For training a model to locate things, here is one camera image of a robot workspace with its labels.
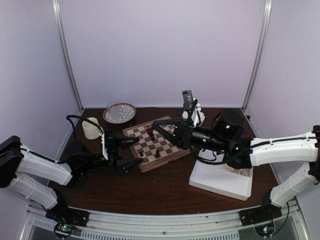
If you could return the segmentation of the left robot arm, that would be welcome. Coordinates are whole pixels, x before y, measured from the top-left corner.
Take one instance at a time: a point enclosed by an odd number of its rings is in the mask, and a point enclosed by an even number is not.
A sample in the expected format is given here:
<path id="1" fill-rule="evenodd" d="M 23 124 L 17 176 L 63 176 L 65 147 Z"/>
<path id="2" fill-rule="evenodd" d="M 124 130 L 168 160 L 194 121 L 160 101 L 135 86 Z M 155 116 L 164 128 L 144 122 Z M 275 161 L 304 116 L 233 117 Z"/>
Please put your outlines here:
<path id="1" fill-rule="evenodd" d="M 74 140 L 66 149 L 64 161 L 39 154 L 21 143 L 13 135 L 0 144 L 0 187 L 14 190 L 31 199 L 46 212 L 46 217 L 60 224 L 86 226 L 89 212 L 70 208 L 61 191 L 35 180 L 35 176 L 61 186 L 73 187 L 88 172 L 113 167 L 125 176 L 141 164 L 142 158 L 122 159 L 119 149 L 127 149 L 139 141 L 137 137 L 102 134 L 101 152 L 92 153 L 80 140 Z"/>

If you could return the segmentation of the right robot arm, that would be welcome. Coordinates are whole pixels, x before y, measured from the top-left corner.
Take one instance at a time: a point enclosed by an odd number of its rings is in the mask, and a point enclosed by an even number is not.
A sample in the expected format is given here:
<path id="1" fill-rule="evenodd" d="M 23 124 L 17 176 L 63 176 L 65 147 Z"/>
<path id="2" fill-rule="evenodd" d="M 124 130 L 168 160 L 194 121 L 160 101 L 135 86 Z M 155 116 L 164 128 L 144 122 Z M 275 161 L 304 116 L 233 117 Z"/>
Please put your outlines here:
<path id="1" fill-rule="evenodd" d="M 266 221 L 278 216 L 291 198 L 311 184 L 320 182 L 320 127 L 311 132 L 280 138 L 243 139 L 244 118 L 233 109 L 222 110 L 211 127 L 195 126 L 191 117 L 156 120 L 151 127 L 173 145 L 194 152 L 194 148 L 222 154 L 220 164 L 234 169 L 250 169 L 269 163 L 299 162 L 303 165 L 289 179 L 274 187 L 262 199 L 261 206 L 243 210 L 241 216 Z"/>

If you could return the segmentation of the dark chess piece tall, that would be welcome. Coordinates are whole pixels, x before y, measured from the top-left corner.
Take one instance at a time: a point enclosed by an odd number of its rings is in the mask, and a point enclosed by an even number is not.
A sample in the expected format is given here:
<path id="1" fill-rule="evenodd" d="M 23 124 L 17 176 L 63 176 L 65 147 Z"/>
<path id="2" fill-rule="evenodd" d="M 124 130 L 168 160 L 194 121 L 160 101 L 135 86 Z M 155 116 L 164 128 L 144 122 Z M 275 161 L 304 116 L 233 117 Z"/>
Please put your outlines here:
<path id="1" fill-rule="evenodd" d="M 149 136 L 150 136 L 150 138 L 151 138 L 152 141 L 155 139 L 155 136 L 154 136 L 153 133 L 150 133 Z"/>

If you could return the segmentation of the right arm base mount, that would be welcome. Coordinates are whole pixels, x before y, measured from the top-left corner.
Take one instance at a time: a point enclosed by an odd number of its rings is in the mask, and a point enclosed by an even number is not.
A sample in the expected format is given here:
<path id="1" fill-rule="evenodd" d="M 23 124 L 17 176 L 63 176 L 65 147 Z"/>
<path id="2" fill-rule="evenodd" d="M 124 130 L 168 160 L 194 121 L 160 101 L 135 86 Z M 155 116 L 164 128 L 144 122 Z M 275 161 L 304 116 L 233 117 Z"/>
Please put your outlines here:
<path id="1" fill-rule="evenodd" d="M 279 207 L 255 207 L 239 212 L 242 226 L 254 225 L 255 233 L 261 238 L 271 237 L 276 231 L 274 220 L 282 216 Z"/>

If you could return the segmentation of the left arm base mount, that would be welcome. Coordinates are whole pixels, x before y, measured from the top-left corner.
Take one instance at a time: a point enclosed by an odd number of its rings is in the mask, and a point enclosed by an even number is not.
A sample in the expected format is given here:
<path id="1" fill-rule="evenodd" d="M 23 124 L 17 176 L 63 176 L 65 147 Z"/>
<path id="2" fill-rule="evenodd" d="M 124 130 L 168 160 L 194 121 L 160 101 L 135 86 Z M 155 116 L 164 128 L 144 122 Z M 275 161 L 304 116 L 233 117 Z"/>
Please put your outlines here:
<path id="1" fill-rule="evenodd" d="M 90 213 L 85 210 L 69 208 L 66 212 L 46 209 L 46 217 L 56 222 L 53 233 L 59 239 L 70 237 L 78 227 L 86 227 Z"/>

